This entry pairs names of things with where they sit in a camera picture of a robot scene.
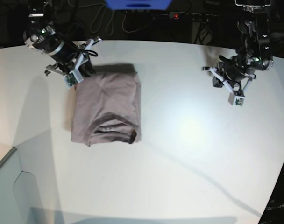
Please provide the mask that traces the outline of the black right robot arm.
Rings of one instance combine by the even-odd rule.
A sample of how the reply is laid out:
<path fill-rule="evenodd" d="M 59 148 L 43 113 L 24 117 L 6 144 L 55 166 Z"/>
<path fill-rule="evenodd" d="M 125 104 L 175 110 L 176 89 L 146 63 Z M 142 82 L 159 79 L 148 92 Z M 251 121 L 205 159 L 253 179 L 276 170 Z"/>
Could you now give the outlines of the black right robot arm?
<path fill-rule="evenodd" d="M 55 25 L 55 0 L 30 0 L 28 7 L 28 25 L 23 33 L 25 45 L 55 60 L 54 65 L 46 67 L 44 74 L 57 73 L 76 82 L 80 82 L 81 77 L 94 74 L 90 57 L 97 57 L 98 54 L 90 48 L 98 40 L 89 39 L 84 44 L 76 45 L 65 37 Z"/>

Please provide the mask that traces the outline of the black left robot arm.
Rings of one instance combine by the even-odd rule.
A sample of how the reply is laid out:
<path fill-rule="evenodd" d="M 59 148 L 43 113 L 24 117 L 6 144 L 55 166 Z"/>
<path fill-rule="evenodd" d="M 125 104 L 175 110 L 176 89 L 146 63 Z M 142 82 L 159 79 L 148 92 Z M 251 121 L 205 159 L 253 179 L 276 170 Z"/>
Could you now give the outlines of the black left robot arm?
<path fill-rule="evenodd" d="M 230 59 L 219 56 L 217 67 L 211 71 L 220 76 L 213 77 L 213 87 L 216 88 L 225 86 L 227 82 L 230 87 L 241 89 L 243 79 L 256 79 L 255 71 L 265 71 L 273 64 L 268 14 L 271 1 L 236 0 L 234 3 L 243 8 L 237 22 L 237 28 L 242 33 L 242 45 L 236 50 L 237 55 Z"/>

